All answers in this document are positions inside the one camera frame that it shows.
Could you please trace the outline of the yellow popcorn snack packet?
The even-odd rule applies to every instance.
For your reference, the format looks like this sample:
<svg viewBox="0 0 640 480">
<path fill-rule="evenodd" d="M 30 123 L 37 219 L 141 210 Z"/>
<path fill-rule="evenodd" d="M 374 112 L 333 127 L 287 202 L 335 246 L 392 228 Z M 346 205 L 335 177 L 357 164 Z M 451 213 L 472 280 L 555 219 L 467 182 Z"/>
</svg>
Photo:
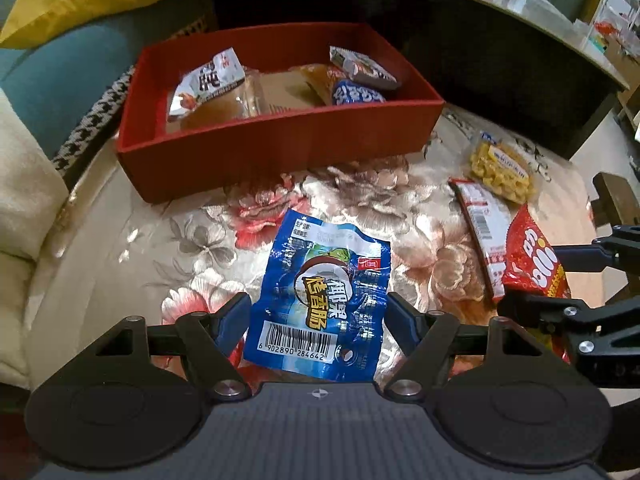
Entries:
<svg viewBox="0 0 640 480">
<path fill-rule="evenodd" d="M 522 156 L 485 131 L 469 154 L 469 175 L 514 204 L 526 204 L 536 192 L 533 174 Z"/>
</svg>

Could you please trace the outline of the teal sofa cushion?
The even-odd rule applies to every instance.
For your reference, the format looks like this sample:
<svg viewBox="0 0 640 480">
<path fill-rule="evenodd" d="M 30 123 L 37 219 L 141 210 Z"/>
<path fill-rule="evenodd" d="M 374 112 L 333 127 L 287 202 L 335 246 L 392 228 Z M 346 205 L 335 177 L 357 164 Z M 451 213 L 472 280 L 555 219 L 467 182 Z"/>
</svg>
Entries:
<svg viewBox="0 0 640 480">
<path fill-rule="evenodd" d="M 142 48 L 161 36 L 150 18 L 133 13 L 75 28 L 35 49 L 3 49 L 1 89 L 52 158 Z"/>
</svg>

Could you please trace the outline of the small white red packet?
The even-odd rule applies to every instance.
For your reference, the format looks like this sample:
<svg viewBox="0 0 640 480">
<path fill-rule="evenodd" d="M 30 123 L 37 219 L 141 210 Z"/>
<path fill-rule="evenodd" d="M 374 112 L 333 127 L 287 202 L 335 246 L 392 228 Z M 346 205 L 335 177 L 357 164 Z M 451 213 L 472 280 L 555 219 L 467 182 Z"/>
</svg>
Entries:
<svg viewBox="0 0 640 480">
<path fill-rule="evenodd" d="M 357 84 L 376 90 L 396 90 L 400 81 L 367 55 L 340 47 L 329 47 L 330 61 Z"/>
</svg>

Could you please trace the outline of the red cardboard box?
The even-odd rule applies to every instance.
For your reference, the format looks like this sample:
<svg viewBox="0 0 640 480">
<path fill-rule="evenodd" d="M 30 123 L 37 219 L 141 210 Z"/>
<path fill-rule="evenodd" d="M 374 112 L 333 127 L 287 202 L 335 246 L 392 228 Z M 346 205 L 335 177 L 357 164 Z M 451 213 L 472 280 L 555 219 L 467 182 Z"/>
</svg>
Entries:
<svg viewBox="0 0 640 480">
<path fill-rule="evenodd" d="M 289 110 L 183 132 L 165 129 L 169 93 L 184 74 L 232 48 L 261 73 L 326 60 L 342 47 L 373 58 L 401 82 L 384 103 Z M 153 44 L 139 58 L 122 113 L 116 154 L 139 195 L 158 204 L 236 182 L 414 153 L 444 101 L 419 71 L 365 24 L 290 23 Z"/>
</svg>

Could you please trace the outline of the blue coconut snack packet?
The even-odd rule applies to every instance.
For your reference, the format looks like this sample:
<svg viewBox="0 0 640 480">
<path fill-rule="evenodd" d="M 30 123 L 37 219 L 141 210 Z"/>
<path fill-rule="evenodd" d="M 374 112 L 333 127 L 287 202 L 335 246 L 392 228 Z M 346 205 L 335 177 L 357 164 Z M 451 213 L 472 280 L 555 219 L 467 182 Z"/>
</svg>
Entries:
<svg viewBox="0 0 640 480">
<path fill-rule="evenodd" d="M 244 359 L 329 382 L 370 382 L 391 258 L 389 242 L 352 224 L 288 211 L 250 309 Z"/>
</svg>

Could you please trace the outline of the red Trolli gummy packet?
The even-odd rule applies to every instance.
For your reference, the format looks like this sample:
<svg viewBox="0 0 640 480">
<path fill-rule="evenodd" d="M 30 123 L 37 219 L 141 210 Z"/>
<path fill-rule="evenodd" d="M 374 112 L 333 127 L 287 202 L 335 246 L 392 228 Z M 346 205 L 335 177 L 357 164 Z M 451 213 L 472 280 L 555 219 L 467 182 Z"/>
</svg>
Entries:
<svg viewBox="0 0 640 480">
<path fill-rule="evenodd" d="M 572 296 L 564 266 L 527 205 L 521 206 L 506 232 L 502 284 L 506 292 L 565 299 Z"/>
</svg>

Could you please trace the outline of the red white striped packet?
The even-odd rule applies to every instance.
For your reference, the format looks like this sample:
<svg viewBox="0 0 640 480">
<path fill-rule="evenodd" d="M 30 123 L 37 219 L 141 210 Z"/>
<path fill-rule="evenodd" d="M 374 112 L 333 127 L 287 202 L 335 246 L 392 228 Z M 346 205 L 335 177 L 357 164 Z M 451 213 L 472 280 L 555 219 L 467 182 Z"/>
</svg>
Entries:
<svg viewBox="0 0 640 480">
<path fill-rule="evenodd" d="M 491 299 L 498 304 L 504 296 L 502 277 L 506 270 L 506 232 L 511 223 L 509 208 L 477 182 L 450 179 L 449 185 L 471 230 Z"/>
</svg>

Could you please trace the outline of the cream blanket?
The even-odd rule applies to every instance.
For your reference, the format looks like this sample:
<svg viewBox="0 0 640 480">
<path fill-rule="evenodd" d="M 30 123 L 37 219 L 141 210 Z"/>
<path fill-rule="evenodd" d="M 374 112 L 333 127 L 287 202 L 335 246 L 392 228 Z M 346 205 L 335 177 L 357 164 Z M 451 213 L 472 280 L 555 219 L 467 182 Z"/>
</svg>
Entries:
<svg viewBox="0 0 640 480">
<path fill-rule="evenodd" d="M 1 97 L 1 381 L 27 389 L 29 284 L 44 239 L 66 201 L 63 178 Z"/>
</svg>

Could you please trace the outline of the houndstooth fabric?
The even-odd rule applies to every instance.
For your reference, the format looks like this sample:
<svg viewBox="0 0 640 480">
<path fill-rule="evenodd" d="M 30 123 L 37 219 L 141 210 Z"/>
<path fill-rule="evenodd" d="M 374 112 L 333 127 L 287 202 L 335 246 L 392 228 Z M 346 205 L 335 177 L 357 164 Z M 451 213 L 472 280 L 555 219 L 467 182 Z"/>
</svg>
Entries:
<svg viewBox="0 0 640 480">
<path fill-rule="evenodd" d="M 129 66 L 104 91 L 51 159 L 53 167 L 63 179 L 67 178 L 73 166 L 88 153 L 90 145 L 122 110 L 135 69 L 133 65 Z"/>
</svg>

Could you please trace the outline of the floral satin tablecloth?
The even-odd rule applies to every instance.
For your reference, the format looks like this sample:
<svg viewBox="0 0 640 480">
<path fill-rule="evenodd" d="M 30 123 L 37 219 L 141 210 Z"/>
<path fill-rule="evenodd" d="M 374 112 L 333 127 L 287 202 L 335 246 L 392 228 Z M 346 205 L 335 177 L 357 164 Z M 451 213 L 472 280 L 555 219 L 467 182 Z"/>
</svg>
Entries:
<svg viewBox="0 0 640 480">
<path fill-rule="evenodd" d="M 449 184 L 464 176 L 483 133 L 533 171 L 529 210 L 549 242 L 593 239 L 588 193 L 574 165 L 454 107 L 414 154 L 281 174 L 160 205 L 140 198 L 107 144 L 73 189 L 32 279 L 25 314 L 30 385 L 127 315 L 169 324 L 192 311 L 215 311 L 237 292 L 257 298 L 271 243 L 292 209 L 387 240 L 390 289 L 418 310 L 486 324 L 495 312 L 490 289 Z"/>
</svg>

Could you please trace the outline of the clear brown pastry packet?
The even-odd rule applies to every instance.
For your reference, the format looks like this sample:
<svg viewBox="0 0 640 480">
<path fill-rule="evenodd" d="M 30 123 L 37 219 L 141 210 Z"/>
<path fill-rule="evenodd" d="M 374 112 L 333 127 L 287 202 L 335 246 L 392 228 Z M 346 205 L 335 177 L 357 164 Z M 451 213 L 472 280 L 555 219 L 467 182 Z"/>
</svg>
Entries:
<svg viewBox="0 0 640 480">
<path fill-rule="evenodd" d="M 339 68 L 326 64 L 295 67 L 324 105 L 385 103 L 378 90 L 357 84 Z"/>
</svg>

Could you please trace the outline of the white rice cracker packet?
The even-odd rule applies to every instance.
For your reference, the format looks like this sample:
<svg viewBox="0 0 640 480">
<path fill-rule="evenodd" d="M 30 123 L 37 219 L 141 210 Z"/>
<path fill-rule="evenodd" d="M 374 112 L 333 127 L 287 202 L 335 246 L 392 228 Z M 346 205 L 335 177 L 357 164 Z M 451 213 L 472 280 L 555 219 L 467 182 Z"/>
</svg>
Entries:
<svg viewBox="0 0 640 480">
<path fill-rule="evenodd" d="M 180 120 L 180 128 L 195 129 L 220 125 L 232 120 L 248 119 L 270 112 L 262 74 L 248 70 L 245 80 L 236 88 L 201 104 L 194 112 Z"/>
</svg>

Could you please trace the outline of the white duck snack packet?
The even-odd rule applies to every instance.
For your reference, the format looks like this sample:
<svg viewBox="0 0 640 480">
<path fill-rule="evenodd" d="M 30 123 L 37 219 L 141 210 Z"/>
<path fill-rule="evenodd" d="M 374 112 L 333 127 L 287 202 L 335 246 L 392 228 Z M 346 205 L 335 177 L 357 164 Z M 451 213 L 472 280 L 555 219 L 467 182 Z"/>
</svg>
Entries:
<svg viewBox="0 0 640 480">
<path fill-rule="evenodd" d="M 233 48 L 215 54 L 182 78 L 171 97 L 167 119 L 175 122 L 191 115 L 201 105 L 238 88 L 245 78 L 244 67 Z"/>
</svg>

